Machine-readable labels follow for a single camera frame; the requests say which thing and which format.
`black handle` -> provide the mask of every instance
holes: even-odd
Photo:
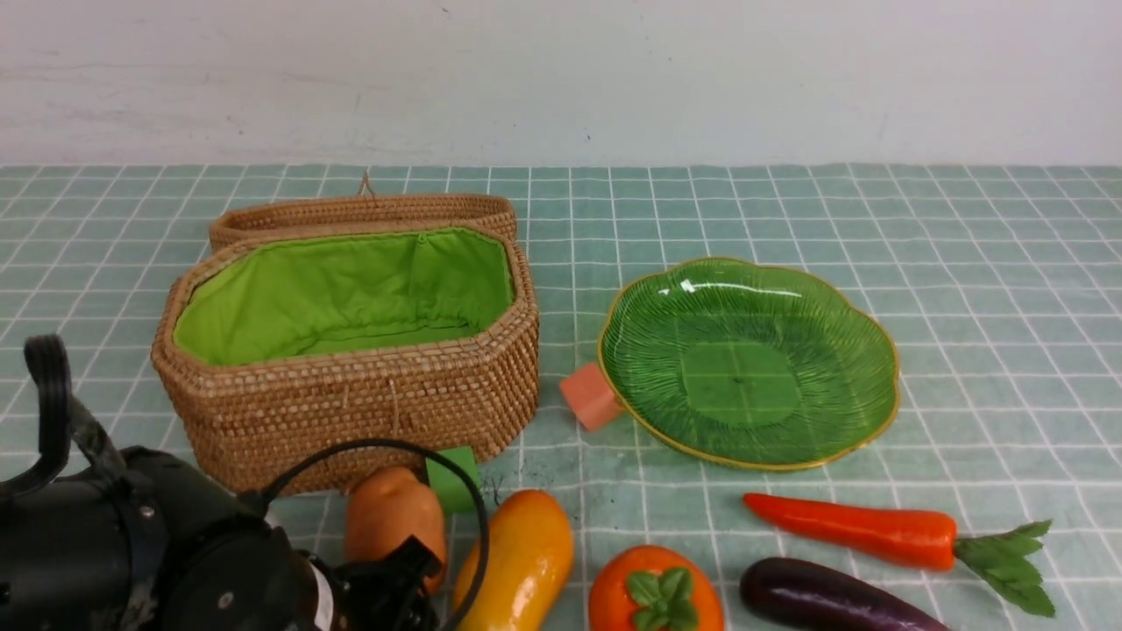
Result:
[[[39,459],[26,472],[0,483],[0,500],[12,500],[50,484],[70,458],[71,377],[63,340],[56,335],[27,338],[24,362],[39,391]]]

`green block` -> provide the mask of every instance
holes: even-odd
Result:
[[[479,467],[476,466],[476,455],[470,447],[456,447],[438,451],[441,456],[452,460],[460,466],[476,484],[479,484]],[[460,476],[456,475],[447,467],[433,460],[425,460],[425,470],[429,473],[429,486],[436,493],[440,505],[444,509],[444,514],[475,512],[476,503],[471,501],[471,493]]]

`orange block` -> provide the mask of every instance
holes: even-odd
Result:
[[[596,363],[585,364],[562,379],[561,394],[588,431],[603,428],[626,411]]]

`wicker basket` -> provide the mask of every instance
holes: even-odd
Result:
[[[224,212],[210,227],[211,253],[263,234],[303,235],[309,226],[368,226],[386,221],[462,221],[516,241],[518,223],[506,198],[468,193],[378,196],[362,176],[358,195],[254,205]]]
[[[452,341],[214,366],[175,344],[193,293],[255,249],[319,236],[467,228],[502,243],[513,304],[479,335]],[[175,282],[151,348],[153,365],[183,419],[200,467],[232,491],[259,488],[309,455],[346,440],[397,438],[430,449],[469,445],[494,458],[539,402],[539,311],[525,254],[497,230],[427,220],[315,226],[247,238]],[[297,477],[285,494],[342,490],[389,465],[420,466],[410,454],[370,449],[338,455]]]

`carrot leaves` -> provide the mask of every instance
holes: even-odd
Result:
[[[1051,520],[1001,534],[960,538],[955,541],[955,557],[1026,613],[1056,618],[1056,606],[1043,589],[1040,570],[1026,558],[1043,547],[1039,538],[1049,528]]]

